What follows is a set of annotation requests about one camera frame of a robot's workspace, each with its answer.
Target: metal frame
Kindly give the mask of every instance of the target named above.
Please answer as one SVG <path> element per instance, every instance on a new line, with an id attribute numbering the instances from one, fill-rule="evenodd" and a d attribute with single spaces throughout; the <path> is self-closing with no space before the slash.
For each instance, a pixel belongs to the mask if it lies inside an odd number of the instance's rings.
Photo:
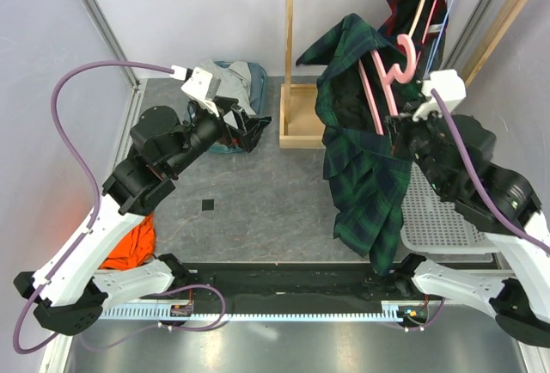
<path id="1" fill-rule="evenodd" d="M 483 17 L 487 10 L 491 8 L 495 0 L 479 0 L 469 16 L 466 25 L 462 29 L 458 41 L 456 41 L 453 49 L 451 50 L 449 57 L 443 64 L 444 69 L 456 69 L 457 64 L 463 57 L 463 54 L 468 47 L 473 35 L 480 27 Z"/>
<path id="2" fill-rule="evenodd" d="M 468 86 L 480 72 L 481 67 L 489 59 L 489 56 L 497 47 L 498 43 L 517 18 L 523 6 L 528 0 L 506 0 L 500 11 L 497 13 L 491 26 L 487 29 L 485 36 L 475 48 L 474 53 L 464 65 L 461 71 L 461 78 Z"/>
<path id="3" fill-rule="evenodd" d="M 59 335 L 46 347 L 39 373 L 63 373 L 69 361 L 72 337 Z"/>
<path id="4" fill-rule="evenodd" d="M 548 349 L 541 349 L 524 343 L 518 344 L 527 373 L 550 372 L 550 351 Z"/>
<path id="5" fill-rule="evenodd" d="M 114 32 L 111 29 L 107 18 L 103 14 L 100 5 L 97 3 L 97 0 L 82 0 L 82 3 L 84 4 L 84 7 L 90 15 L 90 18 L 92 18 L 92 21 L 97 27 L 97 30 L 100 32 L 101 37 L 103 38 L 103 40 L 105 40 L 107 47 L 114 55 L 114 57 L 121 61 L 127 61 L 128 58 L 126 57 L 122 46 L 120 46 L 117 37 L 114 35 Z M 123 71 L 124 76 L 131 87 L 133 89 L 136 89 L 140 84 L 140 81 L 133 69 L 129 67 L 120 67 L 120 69 Z"/>
<path id="6" fill-rule="evenodd" d="M 134 88 L 131 94 L 130 107 L 124 121 L 124 126 L 120 132 L 119 146 L 114 157 L 113 169 L 126 158 L 131 147 L 130 129 L 138 122 L 141 103 L 144 101 L 145 88 L 147 87 L 147 78 Z"/>

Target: white bracket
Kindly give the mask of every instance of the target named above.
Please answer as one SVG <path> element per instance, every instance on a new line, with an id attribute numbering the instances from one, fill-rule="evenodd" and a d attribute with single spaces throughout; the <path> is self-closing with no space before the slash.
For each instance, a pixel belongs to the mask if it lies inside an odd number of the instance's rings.
<path id="1" fill-rule="evenodd" d="M 432 89 L 435 89 L 441 95 L 445 106 L 450 112 L 466 98 L 466 86 L 456 70 L 434 70 L 430 77 L 422 82 L 422 94 L 426 96 L 428 101 L 416 110 L 416 113 L 412 116 L 414 122 L 418 122 L 420 119 L 428 119 L 428 115 L 433 112 L 437 112 L 441 116 L 441 109 L 436 99 L 431 95 Z"/>
<path id="2" fill-rule="evenodd" d="M 525 232 L 550 245 L 550 233 L 544 214 L 537 212 L 525 224 Z M 529 306 L 536 317 L 550 323 L 550 257 L 534 244 L 514 235 L 487 233 L 498 247 L 522 284 Z"/>
<path id="3" fill-rule="evenodd" d="M 216 97 L 220 82 L 221 79 L 213 76 L 210 72 L 201 68 L 195 68 L 191 78 L 183 84 L 181 90 L 189 99 L 196 101 L 201 108 L 219 118 L 220 114 L 213 99 Z"/>
<path id="4" fill-rule="evenodd" d="M 105 271 L 94 274 L 94 284 L 109 297 L 101 305 L 104 309 L 143 297 L 162 293 L 174 281 L 170 267 L 160 260 L 130 270 Z"/>
<path id="5" fill-rule="evenodd" d="M 504 288 L 503 279 L 468 274 L 426 260 L 417 267 L 412 281 L 425 294 L 446 297 L 494 317 L 489 299 L 497 297 Z"/>
<path id="6" fill-rule="evenodd" d="M 187 68 L 178 65 L 172 65 L 170 68 L 174 70 L 174 73 L 170 75 L 173 79 L 178 79 L 180 81 L 185 81 L 187 79 Z"/>

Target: white cable clip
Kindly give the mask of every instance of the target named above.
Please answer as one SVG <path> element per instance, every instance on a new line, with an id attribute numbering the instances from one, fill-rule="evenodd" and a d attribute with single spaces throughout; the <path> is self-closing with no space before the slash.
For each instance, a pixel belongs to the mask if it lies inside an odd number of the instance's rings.
<path id="1" fill-rule="evenodd" d="M 207 70 L 195 68 L 191 78 L 183 84 L 181 90 L 189 99 L 196 101 L 201 108 L 219 118 L 220 114 L 213 100 L 216 98 L 216 92 L 221 81 L 220 78 L 213 76 Z"/>
<path id="2" fill-rule="evenodd" d="M 49 285 L 49 284 L 52 283 L 52 281 L 47 279 L 46 276 L 40 277 L 40 278 L 35 278 L 34 282 L 36 283 L 36 285 L 44 285 L 44 286 Z"/>
<path id="3" fill-rule="evenodd" d="M 170 75 L 173 79 L 179 79 L 180 81 L 187 79 L 187 68 L 178 65 L 172 65 L 170 68 L 174 70 L 174 73 Z"/>

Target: wooden pole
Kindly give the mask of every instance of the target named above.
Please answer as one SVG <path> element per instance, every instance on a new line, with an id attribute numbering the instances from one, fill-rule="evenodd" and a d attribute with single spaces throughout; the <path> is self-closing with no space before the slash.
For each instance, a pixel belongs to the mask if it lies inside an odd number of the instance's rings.
<path id="1" fill-rule="evenodd" d="M 286 47 L 284 49 L 284 129 L 290 121 L 290 83 L 292 82 L 292 18 L 294 0 L 286 0 Z"/>
<path id="2" fill-rule="evenodd" d="M 468 86 L 478 75 L 481 67 L 487 61 L 495 47 L 498 45 L 512 22 L 519 15 L 523 6 L 528 0 L 506 0 L 504 5 L 498 12 L 495 20 L 492 22 L 489 29 L 481 42 L 475 48 L 474 53 L 464 65 L 461 72 L 461 78 Z"/>

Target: dark red garment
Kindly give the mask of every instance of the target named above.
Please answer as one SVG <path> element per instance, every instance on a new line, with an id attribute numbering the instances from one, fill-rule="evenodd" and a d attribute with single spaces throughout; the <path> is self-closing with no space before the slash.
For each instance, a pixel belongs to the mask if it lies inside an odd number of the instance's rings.
<path id="1" fill-rule="evenodd" d="M 408 34 L 413 24 L 414 16 L 416 15 L 416 9 L 419 6 L 420 0 L 386 0 L 392 15 L 378 28 L 380 34 L 389 37 L 393 40 L 394 45 L 397 45 L 395 40 L 399 34 Z M 422 37 L 430 17 L 431 6 L 434 0 L 425 0 L 424 7 L 420 13 L 419 23 L 414 29 L 412 34 L 412 41 L 416 46 L 417 52 L 421 52 L 421 58 L 417 73 L 423 74 L 426 60 L 430 54 L 431 44 L 437 39 L 438 32 L 433 34 L 427 34 L 424 44 L 422 44 Z M 436 6 L 431 17 L 430 25 L 442 24 L 445 14 L 447 13 L 446 0 L 437 0 Z M 432 69 L 436 70 L 440 67 L 443 60 L 443 46 L 445 42 L 445 32 L 447 30 L 448 21 L 443 28 L 443 36 L 434 58 Z"/>

